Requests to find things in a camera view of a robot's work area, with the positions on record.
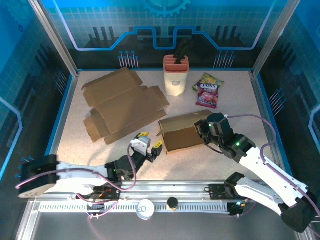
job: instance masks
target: brown cardboard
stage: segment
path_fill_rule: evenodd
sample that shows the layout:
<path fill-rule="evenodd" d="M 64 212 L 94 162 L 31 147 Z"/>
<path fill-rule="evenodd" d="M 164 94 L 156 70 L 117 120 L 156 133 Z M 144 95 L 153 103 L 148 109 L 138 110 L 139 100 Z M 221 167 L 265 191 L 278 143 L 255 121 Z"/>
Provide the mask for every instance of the brown cardboard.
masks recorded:
<path fill-rule="evenodd" d="M 203 144 L 204 141 L 199 137 L 195 129 L 195 123 L 206 119 L 211 114 L 211 111 L 203 110 L 160 120 L 161 131 L 157 137 L 163 136 L 166 153 L 178 152 Z"/>
<path fill-rule="evenodd" d="M 138 86 L 142 81 L 135 71 L 124 67 L 106 76 L 83 85 L 83 95 L 89 107 L 95 107 L 107 100 L 122 95 Z"/>
<path fill-rule="evenodd" d="M 166 116 L 169 105 L 158 86 L 141 86 L 136 72 L 127 68 L 115 71 L 83 86 L 83 95 L 91 110 L 86 130 L 95 142 L 105 137 L 113 143 Z"/>

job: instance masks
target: speckled floor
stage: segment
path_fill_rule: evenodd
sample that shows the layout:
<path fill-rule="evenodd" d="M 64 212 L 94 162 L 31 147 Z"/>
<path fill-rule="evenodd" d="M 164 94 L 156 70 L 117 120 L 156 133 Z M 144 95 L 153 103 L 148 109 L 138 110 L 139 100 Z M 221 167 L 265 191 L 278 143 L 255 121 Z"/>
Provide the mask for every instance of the speckled floor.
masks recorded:
<path fill-rule="evenodd" d="M 103 138 L 92 143 L 84 119 L 90 115 L 88 106 L 81 90 L 82 86 L 110 72 L 81 72 L 68 113 L 60 145 L 57 151 L 59 160 L 77 165 L 98 166 L 112 162 L 126 154 L 129 142 L 139 132 L 149 132 L 151 145 L 160 137 L 158 121 L 126 136 L 125 138 L 106 145 Z M 167 96 L 170 106 L 165 108 L 167 116 L 175 117 L 187 113 L 209 109 L 214 113 L 228 115 L 251 113 L 260 115 L 256 97 L 247 71 L 207 71 L 207 73 L 224 81 L 219 89 L 218 107 L 216 109 L 195 105 L 197 93 L 192 90 L 196 81 L 200 80 L 204 71 L 191 71 L 188 74 L 186 90 L 181 96 Z M 138 71 L 143 85 L 158 85 L 165 93 L 163 71 Z M 229 120 L 235 133 L 244 134 L 261 147 L 267 142 L 263 123 L 255 118 L 234 118 Z M 269 148 L 265 154 L 272 158 Z M 185 151 L 163 154 L 154 163 L 146 162 L 138 172 L 138 180 L 224 180 L 234 172 L 245 174 L 252 179 L 258 177 L 227 157 L 217 154 L 202 145 Z"/>

